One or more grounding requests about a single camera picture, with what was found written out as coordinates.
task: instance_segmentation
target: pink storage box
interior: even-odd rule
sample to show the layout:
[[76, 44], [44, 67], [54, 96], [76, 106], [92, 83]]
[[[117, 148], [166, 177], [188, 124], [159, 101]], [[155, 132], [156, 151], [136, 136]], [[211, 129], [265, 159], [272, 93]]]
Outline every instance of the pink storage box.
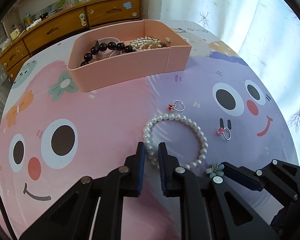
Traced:
[[[166, 48], [136, 51], [80, 66], [96, 40], [116, 37], [130, 41], [140, 37], [170, 39]], [[124, 81], [186, 68], [191, 45], [167, 25], [154, 20], [119, 23], [85, 33], [74, 42], [67, 69], [81, 92], [90, 92]]]

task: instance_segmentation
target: wooden dresser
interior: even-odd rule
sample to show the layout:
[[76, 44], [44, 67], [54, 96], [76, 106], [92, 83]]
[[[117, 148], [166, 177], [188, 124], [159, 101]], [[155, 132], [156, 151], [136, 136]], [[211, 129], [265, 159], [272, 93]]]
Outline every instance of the wooden dresser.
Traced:
[[137, 20], [141, 20], [141, 0], [86, 0], [24, 32], [2, 52], [0, 63], [14, 81], [30, 57], [65, 38], [105, 25]]

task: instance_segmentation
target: orange bow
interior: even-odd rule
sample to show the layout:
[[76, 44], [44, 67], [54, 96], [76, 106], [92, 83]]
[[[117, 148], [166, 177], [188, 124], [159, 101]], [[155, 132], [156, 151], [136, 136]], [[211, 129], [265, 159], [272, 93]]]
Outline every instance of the orange bow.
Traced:
[[11, 127], [12, 125], [16, 124], [16, 117], [19, 111], [25, 110], [33, 101], [33, 94], [32, 91], [29, 90], [23, 98], [19, 101], [18, 105], [13, 106], [10, 108], [10, 110], [7, 113], [7, 121], [8, 121], [8, 127]]

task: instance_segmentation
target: purple cartoon character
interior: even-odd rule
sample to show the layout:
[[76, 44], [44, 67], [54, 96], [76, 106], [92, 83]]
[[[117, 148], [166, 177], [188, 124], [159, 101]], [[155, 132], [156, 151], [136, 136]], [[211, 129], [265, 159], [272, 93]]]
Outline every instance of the purple cartoon character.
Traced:
[[[182, 79], [176, 81], [176, 74]], [[212, 162], [229, 162], [254, 171], [273, 159], [298, 164], [292, 137], [277, 104], [246, 64], [190, 57], [185, 71], [152, 76], [148, 83], [156, 97], [158, 113], [167, 112], [168, 104], [181, 100], [185, 110], [180, 114], [196, 122], [205, 134], [209, 147], [205, 161], [193, 170], [198, 176]], [[220, 127], [226, 130], [226, 138], [230, 136], [228, 131], [231, 133], [230, 140], [217, 133]], [[152, 130], [154, 145], [166, 142], [169, 154], [180, 163], [198, 159], [201, 143], [189, 126], [167, 121]], [[225, 179], [254, 208], [270, 198], [265, 190], [252, 192]]]

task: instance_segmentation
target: drawer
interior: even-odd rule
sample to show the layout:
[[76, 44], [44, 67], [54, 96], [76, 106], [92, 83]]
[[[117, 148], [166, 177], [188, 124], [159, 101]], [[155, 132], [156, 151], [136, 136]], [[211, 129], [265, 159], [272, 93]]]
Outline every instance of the drawer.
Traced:
[[24, 37], [29, 52], [60, 38], [68, 33], [88, 27], [82, 26], [80, 14], [85, 15], [84, 7], [62, 14], [43, 23]]
[[[127, 9], [123, 5], [131, 4], [131, 8]], [[126, 19], [140, 18], [141, 0], [109, 0], [98, 2], [87, 6], [87, 14], [90, 26], [121, 21]]]
[[0, 56], [0, 63], [3, 66], [3, 69], [8, 71], [28, 55], [29, 53], [23, 43], [23, 40], [20, 40], [12, 47], [8, 48], [2, 56]]
[[23, 64], [30, 59], [30, 56], [25, 57], [23, 60], [21, 60], [19, 63], [17, 63], [12, 69], [10, 69], [9, 71], [7, 71], [7, 74], [10, 78], [11, 81], [14, 81], [20, 71], [20, 69], [22, 68]]

